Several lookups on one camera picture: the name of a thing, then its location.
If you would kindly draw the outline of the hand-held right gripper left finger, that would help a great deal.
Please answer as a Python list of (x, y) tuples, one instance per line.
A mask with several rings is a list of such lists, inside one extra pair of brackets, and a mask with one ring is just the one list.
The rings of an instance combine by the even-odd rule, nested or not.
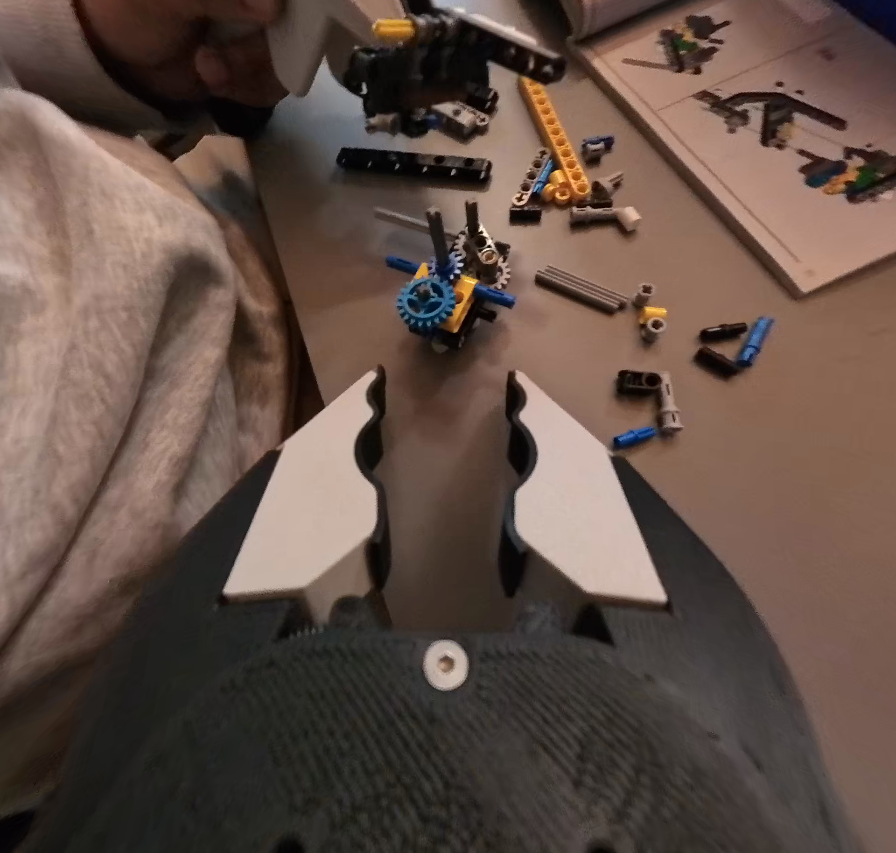
[(377, 474), (385, 415), (386, 372), (376, 366), (276, 449), (224, 602), (292, 600), (324, 623), (340, 599), (382, 595), (392, 566)]

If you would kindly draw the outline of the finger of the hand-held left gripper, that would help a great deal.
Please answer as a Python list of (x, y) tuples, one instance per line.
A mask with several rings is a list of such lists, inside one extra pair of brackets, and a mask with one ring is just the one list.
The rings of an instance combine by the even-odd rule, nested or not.
[(342, 78), (354, 48), (373, 43), (375, 21), (433, 7), (433, 0), (283, 0), (266, 30), (274, 74), (290, 95), (304, 97), (322, 63)]

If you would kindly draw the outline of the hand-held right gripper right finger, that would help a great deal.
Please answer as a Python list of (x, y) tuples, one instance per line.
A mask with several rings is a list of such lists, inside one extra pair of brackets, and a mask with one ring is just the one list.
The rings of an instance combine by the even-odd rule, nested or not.
[(505, 387), (511, 485), (497, 567), (508, 599), (659, 611), (668, 593), (604, 444), (520, 370)]

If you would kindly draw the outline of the black lego frame assembly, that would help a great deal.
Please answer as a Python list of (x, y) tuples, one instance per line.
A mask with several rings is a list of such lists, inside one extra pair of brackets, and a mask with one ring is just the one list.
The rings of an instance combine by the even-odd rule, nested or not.
[(566, 59), (517, 29), (457, 7), (405, 19), (379, 19), (375, 42), (352, 52), (342, 85), (360, 99), (364, 118), (399, 113), (401, 132), (417, 138), (431, 128), (429, 108), (489, 97), (496, 65), (543, 85), (566, 74)]

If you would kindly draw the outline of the lego gear assembly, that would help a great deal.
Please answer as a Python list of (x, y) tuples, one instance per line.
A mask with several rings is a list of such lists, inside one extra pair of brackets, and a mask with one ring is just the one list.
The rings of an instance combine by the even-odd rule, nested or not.
[(492, 323), (497, 309), (512, 309), (508, 243), (498, 241), (482, 223), (478, 201), (465, 201), (465, 223), (448, 233), (438, 209), (427, 218), (433, 253), (413, 262), (390, 255), (388, 268), (409, 277), (399, 289), (395, 308), (407, 330), (438, 352), (460, 350), (481, 322)]

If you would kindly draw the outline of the person's left forearm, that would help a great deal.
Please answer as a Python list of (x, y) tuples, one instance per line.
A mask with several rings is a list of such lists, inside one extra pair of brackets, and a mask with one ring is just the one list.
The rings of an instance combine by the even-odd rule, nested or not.
[(18, 84), (48, 99), (73, 93), (93, 62), (74, 0), (1, 0), (1, 50)]

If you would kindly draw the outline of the grey lego axle connector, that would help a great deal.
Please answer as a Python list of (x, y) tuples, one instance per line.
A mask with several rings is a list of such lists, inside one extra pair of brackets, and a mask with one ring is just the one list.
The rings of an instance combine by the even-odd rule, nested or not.
[(684, 429), (684, 424), (681, 411), (678, 408), (671, 373), (660, 371), (658, 376), (658, 430), (663, 437), (671, 438)]

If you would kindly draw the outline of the long black lego beam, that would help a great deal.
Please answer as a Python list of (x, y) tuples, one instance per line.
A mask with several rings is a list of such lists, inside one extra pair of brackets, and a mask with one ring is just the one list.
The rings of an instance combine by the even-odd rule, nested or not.
[(493, 161), (482, 157), (363, 147), (342, 148), (335, 164), (345, 171), (369, 175), (473, 185), (488, 183), (494, 169)]

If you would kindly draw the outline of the grey and yellow lego connector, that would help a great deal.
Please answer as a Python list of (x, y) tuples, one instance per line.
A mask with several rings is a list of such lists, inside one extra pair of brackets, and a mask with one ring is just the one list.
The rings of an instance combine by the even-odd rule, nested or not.
[(655, 344), (667, 329), (667, 310), (653, 303), (655, 291), (656, 287), (652, 283), (642, 283), (631, 299), (645, 345)]

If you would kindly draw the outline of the dark grey lego axle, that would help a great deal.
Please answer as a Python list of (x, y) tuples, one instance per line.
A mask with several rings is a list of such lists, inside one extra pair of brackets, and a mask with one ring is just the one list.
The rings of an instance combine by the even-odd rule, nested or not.
[(539, 271), (535, 274), (534, 280), (539, 287), (606, 314), (616, 314), (622, 309), (621, 303), (617, 300), (599, 293), (596, 289), (560, 276)]
[(553, 276), (554, 278), (566, 280), (569, 283), (577, 285), (578, 287), (582, 287), (592, 294), (600, 295), (604, 298), (610, 299), (616, 304), (617, 309), (619, 310), (626, 308), (629, 304), (629, 299), (627, 298), (627, 296), (624, 296), (623, 294), (608, 287), (604, 287), (599, 283), (594, 282), (593, 280), (575, 275), (562, 268), (558, 268), (553, 265), (546, 265), (541, 269), (541, 273), (547, 276)]

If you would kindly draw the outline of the long yellow lego beam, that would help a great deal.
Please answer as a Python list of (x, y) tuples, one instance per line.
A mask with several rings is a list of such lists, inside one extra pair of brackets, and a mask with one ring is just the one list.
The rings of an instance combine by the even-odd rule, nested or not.
[(565, 171), (573, 187), (574, 201), (570, 205), (584, 204), (590, 198), (590, 181), (546, 87), (522, 75), (518, 77), (517, 87), (540, 139), (552, 154), (554, 169)]

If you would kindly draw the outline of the short grey lego beam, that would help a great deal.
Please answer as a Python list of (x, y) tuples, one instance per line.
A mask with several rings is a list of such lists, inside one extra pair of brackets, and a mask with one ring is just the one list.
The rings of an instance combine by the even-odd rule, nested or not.
[(530, 205), (534, 197), (532, 194), (533, 184), (548, 158), (552, 158), (552, 154), (548, 148), (540, 148), (536, 152), (535, 157), (532, 159), (531, 164), (529, 164), (527, 171), (521, 180), (517, 192), (511, 197), (510, 207)]

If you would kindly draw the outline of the lego instruction booklet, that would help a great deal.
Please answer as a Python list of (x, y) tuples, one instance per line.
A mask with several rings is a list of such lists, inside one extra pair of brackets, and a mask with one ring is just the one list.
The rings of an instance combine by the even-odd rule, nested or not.
[(894, 0), (558, 0), (573, 54), (779, 281), (894, 259)]

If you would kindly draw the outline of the person's left hand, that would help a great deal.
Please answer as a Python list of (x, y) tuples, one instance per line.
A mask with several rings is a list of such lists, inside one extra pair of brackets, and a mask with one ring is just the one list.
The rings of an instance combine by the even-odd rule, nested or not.
[(73, 0), (91, 49), (145, 103), (252, 107), (287, 94), (266, 30), (285, 0)]

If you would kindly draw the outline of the grey connector with white bush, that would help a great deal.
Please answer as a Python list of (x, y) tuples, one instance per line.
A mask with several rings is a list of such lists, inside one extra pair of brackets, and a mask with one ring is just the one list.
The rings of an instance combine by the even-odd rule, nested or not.
[(615, 224), (622, 231), (632, 233), (638, 229), (641, 222), (641, 215), (633, 207), (579, 206), (571, 208), (569, 212), (571, 227)]

